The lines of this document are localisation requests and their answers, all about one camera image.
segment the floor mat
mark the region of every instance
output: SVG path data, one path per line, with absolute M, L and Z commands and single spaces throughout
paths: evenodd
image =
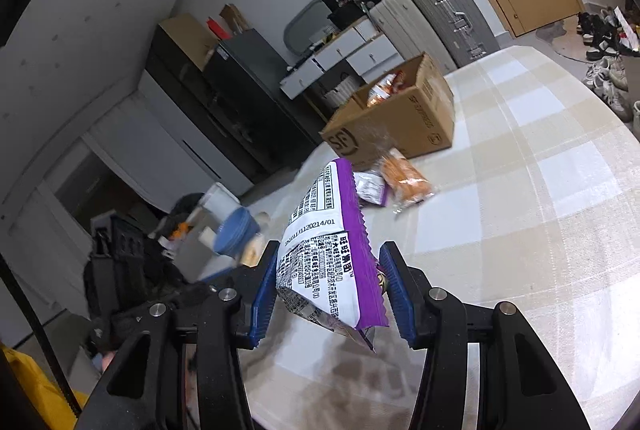
M 536 36 L 551 45 L 559 55 L 577 62 L 590 63 L 586 58 L 588 47 L 582 43 L 582 35 L 575 32 L 577 25 L 578 17 L 570 16 L 538 28 Z

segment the black pole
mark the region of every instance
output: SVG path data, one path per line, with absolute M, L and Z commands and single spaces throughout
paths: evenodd
M 51 371 L 53 372 L 53 377 L 56 378 L 58 387 L 62 391 L 66 402 L 69 403 L 71 410 L 74 412 L 76 417 L 78 417 L 82 412 L 82 408 L 80 408 L 80 404 L 78 403 L 76 396 L 74 396 L 74 393 L 71 390 L 68 381 L 66 380 L 65 373 L 62 372 L 62 367 L 60 367 L 60 363 L 58 362 L 56 354 L 55 352 L 53 352 L 53 348 L 51 347 L 49 338 L 47 338 L 47 333 L 45 333 L 44 327 L 40 323 L 40 320 L 38 320 L 33 307 L 31 307 L 31 304 L 25 296 L 24 291 L 22 291 L 20 284 L 18 284 L 18 281 L 15 279 L 14 274 L 4 260 L 4 256 L 2 256 L 2 253 L 0 253 L 0 278 L 2 278 L 4 285 L 9 290 L 9 293 L 11 293 L 11 296 L 14 298 L 15 302 L 18 304 L 18 307 L 20 308 L 20 311 L 22 311 L 24 317 L 27 318 L 31 330 L 33 331 L 33 334 L 40 344 L 44 357 L 46 358 L 47 363 L 49 363 Z

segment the pile of shoes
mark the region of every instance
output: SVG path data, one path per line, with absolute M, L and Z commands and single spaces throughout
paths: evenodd
M 640 102 L 630 103 L 625 67 L 620 57 L 620 23 L 611 8 L 600 14 L 580 13 L 577 33 L 582 35 L 588 60 L 594 63 L 582 80 L 585 86 L 605 102 L 623 123 L 633 121 L 632 131 L 640 140 Z

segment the silver bolt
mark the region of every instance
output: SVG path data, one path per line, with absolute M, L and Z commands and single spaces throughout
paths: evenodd
M 218 297 L 223 301 L 223 302 L 229 302 L 230 300 L 233 300 L 236 295 L 238 293 L 236 292 L 235 289 L 231 288 L 231 287 L 227 287 L 225 289 L 223 289 L 222 291 L 220 291 L 218 293 Z
M 429 296 L 434 300 L 444 300 L 447 297 L 447 292 L 441 287 L 432 287 L 429 289 Z
M 162 316 L 166 312 L 166 305 L 164 304 L 153 304 L 149 308 L 149 314 L 152 316 Z
M 518 310 L 516 309 L 516 306 L 513 305 L 511 302 L 502 302 L 500 304 L 500 311 L 502 312 L 502 314 L 511 316 L 516 314 L 516 312 L 518 312 Z

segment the checkered tablecloth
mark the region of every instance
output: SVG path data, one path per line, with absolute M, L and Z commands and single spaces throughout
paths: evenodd
M 511 47 L 447 80 L 451 149 L 413 160 L 438 188 L 396 217 L 365 208 L 377 254 L 394 240 L 410 266 L 464 302 L 513 301 L 537 331 L 594 430 L 610 429 L 640 390 L 640 144 L 583 84 L 529 47 Z M 292 184 L 252 206 L 268 235 L 322 167 L 326 145 Z M 273 429 L 407 428 L 424 352 L 393 323 L 376 354 L 289 315 L 242 355 L 255 417 Z M 475 428 L 478 349 L 470 346 L 465 427 Z

